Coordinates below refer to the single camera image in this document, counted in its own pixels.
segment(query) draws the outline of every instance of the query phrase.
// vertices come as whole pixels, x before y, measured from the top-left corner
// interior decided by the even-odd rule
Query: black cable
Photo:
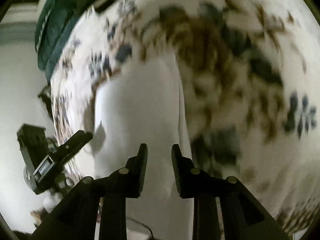
[[[141,223],[141,222],[138,221],[138,220],[135,220],[134,218],[131,218],[131,217],[126,217],[126,218],[127,218],[127,220],[129,220],[129,221],[131,221],[131,222],[134,222],[134,223],[136,223],[136,224],[138,224],[138,225],[141,225],[141,226],[143,226],[144,228],[148,229],[148,230],[150,231],[150,234],[151,234],[151,239],[155,239],[155,238],[153,237],[153,233],[152,233],[152,230],[151,230],[150,227],[148,227],[148,226],[145,225],[144,223]]]

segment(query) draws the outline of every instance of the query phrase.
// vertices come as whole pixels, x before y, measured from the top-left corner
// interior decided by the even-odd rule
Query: bolt
[[[93,178],[90,177],[90,176],[84,177],[84,178],[82,179],[82,182],[83,182],[84,184],[91,184],[91,182],[93,182]]]
[[[122,175],[128,174],[129,170],[127,168],[121,168],[119,169],[119,173]]]
[[[200,174],[200,170],[198,168],[192,168],[190,171],[193,175],[198,175]]]
[[[238,179],[234,176],[230,176],[227,178],[227,181],[231,184],[236,184],[238,182]]]

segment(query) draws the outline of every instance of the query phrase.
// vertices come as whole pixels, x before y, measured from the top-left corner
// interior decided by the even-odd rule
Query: white wall
[[[12,229],[26,232],[35,229],[29,212],[42,205],[44,194],[35,195],[24,182],[16,132],[30,123],[53,135],[53,124],[37,98],[45,85],[33,41],[0,44],[0,213]]]

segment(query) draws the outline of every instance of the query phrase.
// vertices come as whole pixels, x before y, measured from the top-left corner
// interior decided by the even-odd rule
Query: floral blanket
[[[126,62],[174,50],[195,163],[218,178],[236,175],[287,233],[308,227],[320,209],[320,30],[304,6],[119,0],[101,14],[90,7],[51,79],[58,143],[94,131],[97,88],[130,71]],[[67,169],[81,179],[74,161]]]

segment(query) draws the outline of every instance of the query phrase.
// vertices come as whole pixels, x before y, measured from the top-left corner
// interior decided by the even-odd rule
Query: dark green fabric
[[[49,82],[63,47],[73,27],[84,11],[95,0],[47,0],[40,14],[35,33],[35,47],[41,38],[38,68],[45,72]]]

